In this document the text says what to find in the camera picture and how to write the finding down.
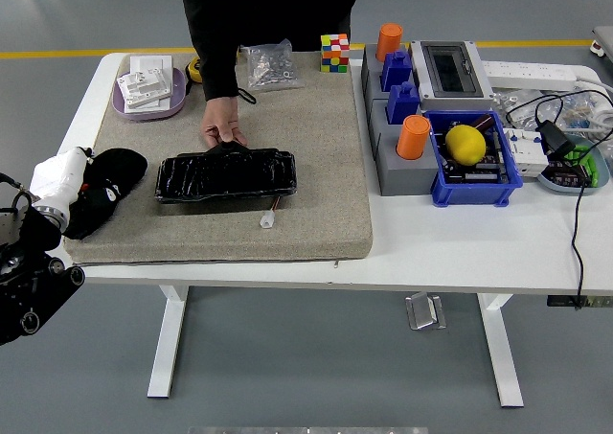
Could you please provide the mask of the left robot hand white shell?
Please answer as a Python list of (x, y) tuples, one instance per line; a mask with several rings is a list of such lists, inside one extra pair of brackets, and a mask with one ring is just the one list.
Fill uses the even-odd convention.
[(30, 187), (34, 207), (57, 220), (78, 216), (112, 215), (119, 191), (111, 184), (110, 163), (101, 153), (93, 155), (83, 148), (72, 148), (39, 163), (34, 168)]

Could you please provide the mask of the person's right hand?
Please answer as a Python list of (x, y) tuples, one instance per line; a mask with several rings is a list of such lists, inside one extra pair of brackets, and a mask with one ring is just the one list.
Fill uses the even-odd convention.
[(200, 133), (207, 148), (232, 141), (246, 146), (246, 137), (239, 128), (238, 99), (221, 97), (208, 100), (200, 123)]

